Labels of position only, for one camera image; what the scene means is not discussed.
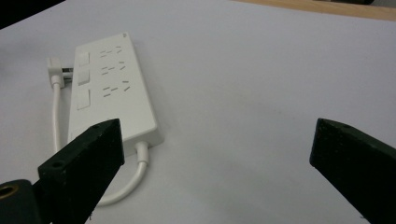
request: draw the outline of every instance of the power cord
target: power cord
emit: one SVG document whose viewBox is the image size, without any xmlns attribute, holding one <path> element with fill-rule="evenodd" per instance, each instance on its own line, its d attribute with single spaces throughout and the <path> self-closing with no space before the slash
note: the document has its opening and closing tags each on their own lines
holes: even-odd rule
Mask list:
<svg viewBox="0 0 396 224">
<path fill-rule="evenodd" d="M 125 198 L 128 194 L 130 194 L 136 187 L 139 185 L 143 176 L 145 175 L 146 168 L 149 165 L 149 144 L 147 142 L 139 142 L 135 145 L 135 149 L 137 152 L 137 170 L 129 183 L 117 193 L 104 196 L 100 200 L 97 206 L 106 206 L 109 204 L 116 203 L 123 198 Z"/>
<path fill-rule="evenodd" d="M 62 68 L 61 61 L 58 58 L 48 58 L 47 65 L 49 69 L 49 82 L 53 88 L 53 105 L 52 105 L 52 133 L 53 147 L 55 153 L 61 150 L 61 135 L 59 131 L 59 101 L 61 88 L 64 88 L 65 81 L 71 81 L 73 68 Z M 138 142 L 135 146 L 137 152 L 137 170 L 129 183 L 118 192 L 103 196 L 97 206 L 106 206 L 116 203 L 128 196 L 141 182 L 149 165 L 149 144 L 147 142 Z"/>
<path fill-rule="evenodd" d="M 61 150 L 61 136 L 59 134 L 59 100 L 61 97 L 61 88 L 64 88 L 64 73 L 62 71 L 61 61 L 58 58 L 48 58 L 47 66 L 49 69 L 49 82 L 53 89 L 52 135 L 53 148 L 56 153 Z"/>
</svg>

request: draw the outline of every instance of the white cable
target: white cable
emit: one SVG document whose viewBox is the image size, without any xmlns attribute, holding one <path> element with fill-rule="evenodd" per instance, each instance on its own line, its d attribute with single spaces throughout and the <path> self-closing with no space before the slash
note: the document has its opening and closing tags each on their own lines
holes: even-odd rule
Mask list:
<svg viewBox="0 0 396 224">
<path fill-rule="evenodd" d="M 53 87 L 53 104 L 52 104 L 52 133 L 53 147 L 55 153 L 61 150 L 61 136 L 59 134 L 59 99 L 61 97 L 61 85 L 54 83 Z"/>
<path fill-rule="evenodd" d="M 135 145 L 135 148 L 137 151 L 138 164 L 137 164 L 137 171 L 134 174 L 134 177 L 132 177 L 129 183 L 120 191 L 111 195 L 103 196 L 99 204 L 97 204 L 97 206 L 106 206 L 122 200 L 123 198 L 128 196 L 142 180 L 146 172 L 146 168 L 149 164 L 149 150 L 148 150 L 149 145 L 147 142 L 139 142 Z"/>
</svg>

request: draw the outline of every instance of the power strip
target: power strip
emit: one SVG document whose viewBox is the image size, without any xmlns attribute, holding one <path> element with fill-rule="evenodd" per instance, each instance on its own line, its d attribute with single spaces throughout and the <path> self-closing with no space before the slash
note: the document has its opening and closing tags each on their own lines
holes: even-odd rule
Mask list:
<svg viewBox="0 0 396 224">
<path fill-rule="evenodd" d="M 76 48 L 68 142 L 109 119 L 120 119 L 125 156 L 138 142 L 154 147 L 163 141 L 127 33 Z"/>
</svg>

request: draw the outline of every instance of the screw hole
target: screw hole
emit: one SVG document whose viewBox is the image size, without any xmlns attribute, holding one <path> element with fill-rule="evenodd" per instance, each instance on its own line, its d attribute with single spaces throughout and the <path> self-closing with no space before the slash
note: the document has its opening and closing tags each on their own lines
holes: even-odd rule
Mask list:
<svg viewBox="0 0 396 224">
<path fill-rule="evenodd" d="M 52 164 L 53 168 L 59 168 L 62 167 L 64 163 L 62 161 L 56 161 L 55 163 Z"/>
<path fill-rule="evenodd" d="M 0 200 L 12 195 L 13 193 L 17 192 L 17 190 L 17 185 L 3 186 L 2 188 L 0 188 Z"/>
</svg>

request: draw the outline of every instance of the white power strip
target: white power strip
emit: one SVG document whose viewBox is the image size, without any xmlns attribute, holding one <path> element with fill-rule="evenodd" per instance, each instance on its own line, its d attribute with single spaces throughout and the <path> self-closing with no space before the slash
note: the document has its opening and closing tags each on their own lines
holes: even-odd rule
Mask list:
<svg viewBox="0 0 396 224">
<path fill-rule="evenodd" d="M 120 119 L 125 156 L 138 142 L 163 141 L 127 33 L 76 48 L 68 142 L 108 119 Z"/>
</svg>

